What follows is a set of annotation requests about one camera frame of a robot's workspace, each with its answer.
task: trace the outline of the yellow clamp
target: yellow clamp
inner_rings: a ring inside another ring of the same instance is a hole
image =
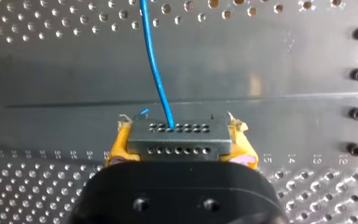
[[[254,157],[254,162],[249,162],[247,165],[256,169],[258,164],[258,156],[252,145],[243,134],[244,131],[248,130],[248,126],[245,122],[235,119],[229,112],[230,123],[228,124],[228,131],[231,136],[231,150],[230,153],[226,156],[220,158],[221,161],[230,161],[232,159],[238,158],[241,155],[248,155]],[[140,161],[141,158],[138,154],[130,154],[127,151],[127,141],[130,135],[132,121],[126,115],[120,115],[124,117],[123,121],[118,122],[118,134],[116,142],[113,144],[112,150],[107,158],[106,166],[110,164],[110,161],[114,157],[121,157],[129,161]]]

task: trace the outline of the perforated metal panel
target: perforated metal panel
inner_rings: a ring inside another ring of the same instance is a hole
[[[358,0],[149,7],[175,117],[232,112],[294,223],[358,223]],[[138,0],[0,1],[0,223],[64,223],[118,114],[163,118],[142,28]]]

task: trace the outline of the blue insulated wire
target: blue insulated wire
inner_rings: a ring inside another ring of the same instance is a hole
[[[145,42],[147,55],[149,57],[150,67],[152,69],[153,77],[156,82],[159,99],[161,100],[162,107],[164,108],[165,117],[167,118],[168,124],[171,128],[174,128],[175,122],[173,121],[173,115],[168,103],[167,95],[165,94],[164,85],[162,84],[161,77],[159,75],[159,70],[157,66],[157,61],[153,49],[153,39],[150,32],[150,19],[149,19],[149,9],[147,8],[148,0],[141,0],[141,10],[142,10],[142,21],[144,23],[144,33],[145,33]]]

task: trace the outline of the metal sheet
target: metal sheet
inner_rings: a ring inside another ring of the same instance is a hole
[[[0,2],[0,105],[157,101],[138,1],[25,2]],[[358,92],[358,0],[185,2],[150,3],[170,99]]]

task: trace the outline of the silver surface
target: silver surface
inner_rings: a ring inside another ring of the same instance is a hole
[[[0,105],[158,100],[139,1],[116,1],[114,8],[107,0],[25,2],[0,1]],[[210,8],[208,1],[197,0],[190,11],[185,2],[149,4],[151,19],[158,20],[153,38],[170,99],[358,92],[358,82],[349,79],[358,67],[358,41],[351,37],[358,27],[358,0],[339,6],[314,0],[309,9],[302,1],[237,6],[220,0]],[[162,12],[165,4],[169,14]],[[281,13],[274,11],[276,5],[282,5]],[[256,15],[249,16],[252,7]],[[119,27],[116,32],[112,24]]]
[[[223,116],[177,119],[174,128],[158,119],[139,119],[131,125],[127,146],[142,161],[218,161],[231,147],[227,124]]]
[[[358,158],[345,150],[347,143],[358,143],[358,120],[348,117],[358,107],[358,82],[349,76],[358,68],[358,40],[351,37],[358,0],[313,0],[306,3],[309,9],[302,1],[240,2],[220,0],[215,8],[206,0],[150,2],[158,64],[175,118],[232,112],[247,122],[260,172],[294,223],[358,223],[358,200],[352,197],[358,197]],[[56,211],[41,213],[36,203],[49,205],[42,195],[27,197],[36,179],[44,179],[42,170],[55,164],[41,188],[46,196],[53,188],[58,197],[66,181],[81,187],[94,164],[103,163],[119,114],[148,107],[152,118],[163,118],[139,2],[112,3],[0,1],[0,174],[9,162],[16,165],[0,178],[17,180],[2,198],[0,223],[27,223],[27,216],[33,223],[41,217],[63,223],[76,188],[60,196],[65,203]],[[166,4],[169,14],[163,13]],[[36,163],[41,171],[22,183]],[[84,174],[81,164],[88,169]],[[66,178],[59,179],[59,172]],[[72,180],[76,172],[78,181]],[[6,185],[0,183],[0,190]],[[29,193],[17,192],[20,186]],[[17,200],[13,208],[10,199]],[[13,214],[2,219],[7,207]]]

